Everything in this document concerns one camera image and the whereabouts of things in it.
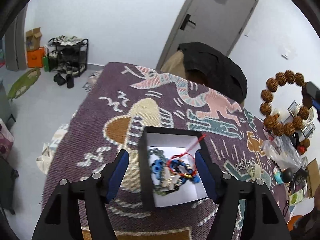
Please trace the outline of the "blue chunky bead jewelry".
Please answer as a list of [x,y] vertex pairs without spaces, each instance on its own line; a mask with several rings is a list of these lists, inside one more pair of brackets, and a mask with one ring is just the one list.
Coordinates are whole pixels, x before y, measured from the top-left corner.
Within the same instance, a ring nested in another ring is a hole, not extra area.
[[187,180],[193,183],[199,183],[200,178],[197,175],[197,170],[193,170],[189,163],[182,160],[174,159],[167,165],[167,162],[157,159],[152,164],[152,173],[162,184],[162,187],[169,185],[183,185]]

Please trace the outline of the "black white jewelry box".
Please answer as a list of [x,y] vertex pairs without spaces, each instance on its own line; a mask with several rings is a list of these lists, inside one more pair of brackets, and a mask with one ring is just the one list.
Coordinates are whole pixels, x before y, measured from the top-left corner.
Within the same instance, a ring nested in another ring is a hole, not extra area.
[[195,153],[207,152],[205,134],[164,127],[144,127],[138,143],[143,206],[154,210],[207,197]]

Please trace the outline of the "small cartoon boy figurine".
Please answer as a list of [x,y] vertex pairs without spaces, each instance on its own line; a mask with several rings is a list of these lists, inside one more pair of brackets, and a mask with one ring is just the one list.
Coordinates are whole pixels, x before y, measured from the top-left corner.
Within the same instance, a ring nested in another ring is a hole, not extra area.
[[278,167],[273,169],[273,176],[277,185],[290,183],[293,179],[294,173],[291,168],[281,171]]

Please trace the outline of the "orange plush toy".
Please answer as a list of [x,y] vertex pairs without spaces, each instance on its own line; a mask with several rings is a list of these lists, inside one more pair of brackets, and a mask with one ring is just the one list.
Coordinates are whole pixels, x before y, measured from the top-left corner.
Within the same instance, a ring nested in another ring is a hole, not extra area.
[[310,140],[304,139],[298,144],[297,151],[300,155],[304,155],[309,147],[310,147]]

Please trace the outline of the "clear plastic bag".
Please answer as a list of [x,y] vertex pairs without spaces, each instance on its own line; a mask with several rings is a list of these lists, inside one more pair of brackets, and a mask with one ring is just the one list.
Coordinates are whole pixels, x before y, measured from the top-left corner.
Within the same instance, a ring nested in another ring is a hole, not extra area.
[[282,135],[273,140],[263,142],[263,152],[274,161],[281,171],[291,168],[292,172],[297,172],[302,167],[302,161],[289,137]]

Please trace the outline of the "black garment on chair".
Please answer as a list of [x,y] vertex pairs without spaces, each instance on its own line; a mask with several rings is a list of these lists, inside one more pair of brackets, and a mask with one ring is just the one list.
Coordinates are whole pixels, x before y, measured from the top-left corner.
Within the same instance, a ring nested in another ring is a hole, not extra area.
[[185,74],[190,81],[214,89],[239,104],[247,97],[247,79],[230,58],[201,42],[181,43]]

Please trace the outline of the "grey door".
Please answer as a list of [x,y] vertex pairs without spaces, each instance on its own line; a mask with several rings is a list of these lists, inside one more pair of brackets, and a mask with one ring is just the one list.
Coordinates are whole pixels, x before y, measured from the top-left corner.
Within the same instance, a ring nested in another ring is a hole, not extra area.
[[[259,0],[185,0],[163,48],[156,68],[177,50],[181,43],[202,42],[228,56],[236,45]],[[186,14],[196,26],[180,26]]]

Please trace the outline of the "black shoes on floor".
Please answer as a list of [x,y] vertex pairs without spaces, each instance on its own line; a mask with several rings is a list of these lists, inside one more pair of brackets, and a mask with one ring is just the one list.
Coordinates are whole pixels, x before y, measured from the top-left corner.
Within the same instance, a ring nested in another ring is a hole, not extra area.
[[66,85],[68,89],[74,87],[74,77],[72,74],[67,74],[66,77],[62,77],[60,73],[57,73],[53,80],[58,86]]

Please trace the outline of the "green leaf floor mat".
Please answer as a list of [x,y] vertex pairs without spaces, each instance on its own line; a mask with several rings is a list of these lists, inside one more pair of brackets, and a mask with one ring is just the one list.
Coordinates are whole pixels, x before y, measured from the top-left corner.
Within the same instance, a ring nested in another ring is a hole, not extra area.
[[39,67],[31,68],[25,72],[12,85],[7,94],[7,99],[12,101],[22,96],[40,77],[41,70]]

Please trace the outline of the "orange storage box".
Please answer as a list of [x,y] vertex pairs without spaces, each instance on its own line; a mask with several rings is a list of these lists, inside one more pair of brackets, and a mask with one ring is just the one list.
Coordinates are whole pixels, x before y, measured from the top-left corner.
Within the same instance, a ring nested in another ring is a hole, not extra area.
[[45,56],[45,48],[40,47],[39,49],[27,52],[27,65],[29,68],[43,67],[43,58]]

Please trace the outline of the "black shoe rack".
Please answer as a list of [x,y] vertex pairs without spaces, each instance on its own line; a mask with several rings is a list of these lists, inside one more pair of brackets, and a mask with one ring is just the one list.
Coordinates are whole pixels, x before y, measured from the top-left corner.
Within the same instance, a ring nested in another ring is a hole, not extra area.
[[46,45],[49,71],[80,77],[87,69],[88,46],[87,38],[51,38]]

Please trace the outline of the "cardboard box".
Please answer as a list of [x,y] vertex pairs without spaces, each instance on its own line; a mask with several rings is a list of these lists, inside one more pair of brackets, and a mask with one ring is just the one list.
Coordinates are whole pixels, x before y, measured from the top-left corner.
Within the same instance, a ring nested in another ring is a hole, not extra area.
[[34,28],[25,33],[25,46],[27,51],[37,50],[40,47],[41,28]]

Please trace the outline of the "white wall switch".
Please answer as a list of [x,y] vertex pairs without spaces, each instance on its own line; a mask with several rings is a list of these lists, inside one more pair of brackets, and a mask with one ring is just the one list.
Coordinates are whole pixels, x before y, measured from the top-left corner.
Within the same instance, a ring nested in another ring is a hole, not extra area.
[[280,55],[282,58],[284,58],[286,60],[292,60],[297,56],[295,50],[291,50],[291,49],[285,48],[285,47],[281,49]]

